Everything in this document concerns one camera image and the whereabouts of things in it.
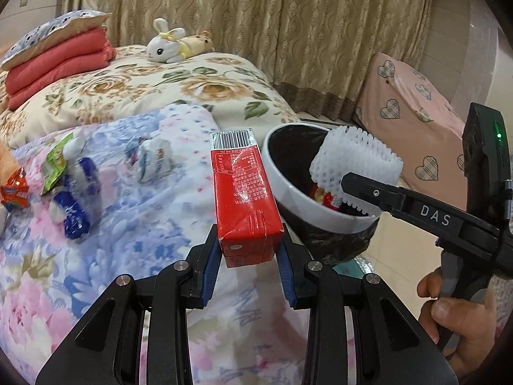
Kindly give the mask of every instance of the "human hand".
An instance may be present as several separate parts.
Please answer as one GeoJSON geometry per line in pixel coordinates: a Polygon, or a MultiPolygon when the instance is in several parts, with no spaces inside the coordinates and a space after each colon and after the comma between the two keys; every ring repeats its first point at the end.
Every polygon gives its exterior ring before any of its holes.
{"type": "MultiPolygon", "coordinates": [[[[438,268],[422,278],[417,294],[421,298],[437,298],[441,288],[442,272],[438,268]]],[[[419,323],[434,343],[439,340],[437,324],[461,335],[449,363],[458,378],[463,378],[483,363],[494,345],[497,309],[493,291],[491,288],[486,291],[483,304],[458,298],[427,301],[420,311],[419,323]]]]}

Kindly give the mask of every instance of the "red carton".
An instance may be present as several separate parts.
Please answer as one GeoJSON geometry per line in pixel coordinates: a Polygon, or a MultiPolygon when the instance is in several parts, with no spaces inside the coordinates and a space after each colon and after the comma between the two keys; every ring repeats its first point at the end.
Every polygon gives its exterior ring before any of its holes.
{"type": "Polygon", "coordinates": [[[217,235],[229,268],[273,259],[283,224],[250,129],[210,134],[217,235]]]}

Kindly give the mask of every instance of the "floral blanket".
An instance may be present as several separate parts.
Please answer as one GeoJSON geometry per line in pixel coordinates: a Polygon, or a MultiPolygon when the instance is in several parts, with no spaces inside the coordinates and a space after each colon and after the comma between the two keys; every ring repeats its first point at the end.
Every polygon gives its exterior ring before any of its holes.
{"type": "MultiPolygon", "coordinates": [[[[0,112],[2,111],[0,77],[0,112]]],[[[265,75],[240,56],[206,53],[177,64],[146,58],[146,47],[117,48],[109,67],[60,79],[23,106],[0,114],[0,140],[17,149],[58,130],[106,123],[176,104],[209,110],[222,130],[248,128],[258,142],[278,124],[297,122],[265,75]]]]}
{"type": "MultiPolygon", "coordinates": [[[[39,167],[66,134],[53,133],[15,152],[25,166],[32,207],[15,212],[0,240],[0,348],[30,384],[75,322],[122,273],[136,279],[184,259],[215,222],[209,132],[201,106],[161,110],[82,127],[86,154],[98,165],[101,221],[81,243],[69,241],[49,216],[39,167]],[[168,176],[141,184],[124,165],[135,135],[171,141],[178,164],[168,176]]],[[[188,313],[195,384],[297,384],[306,350],[308,311],[283,296],[276,262],[227,269],[221,263],[214,297],[188,313]]],[[[141,384],[145,383],[147,330],[141,384]]]]}

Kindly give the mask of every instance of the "beige patterned curtain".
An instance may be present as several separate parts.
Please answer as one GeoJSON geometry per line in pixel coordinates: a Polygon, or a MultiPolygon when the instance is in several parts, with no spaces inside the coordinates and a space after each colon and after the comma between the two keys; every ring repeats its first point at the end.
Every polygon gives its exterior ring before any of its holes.
{"type": "Polygon", "coordinates": [[[295,111],[351,117],[370,59],[420,62],[431,0],[63,0],[112,12],[109,38],[146,44],[153,19],[210,30],[218,51],[252,61],[295,111]]]}

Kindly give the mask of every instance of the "silver pivot bolt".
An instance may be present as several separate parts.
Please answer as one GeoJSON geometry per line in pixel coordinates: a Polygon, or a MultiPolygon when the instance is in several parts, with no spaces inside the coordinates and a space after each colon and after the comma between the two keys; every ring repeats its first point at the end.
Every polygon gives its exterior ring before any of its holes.
{"type": "Polygon", "coordinates": [[[174,262],[173,268],[176,270],[186,270],[189,267],[189,262],[187,261],[178,261],[174,262]]]}
{"type": "Polygon", "coordinates": [[[124,287],[125,285],[128,285],[129,283],[130,283],[129,275],[119,275],[116,278],[116,284],[118,284],[120,287],[124,287]]]}
{"type": "Polygon", "coordinates": [[[310,262],[308,262],[308,268],[310,270],[315,270],[315,271],[321,270],[322,269],[322,263],[321,262],[317,262],[317,261],[310,261],[310,262]]]}
{"type": "Polygon", "coordinates": [[[367,274],[367,275],[365,275],[365,280],[369,284],[379,284],[379,282],[381,281],[381,278],[379,275],[376,275],[376,274],[367,274]]]}

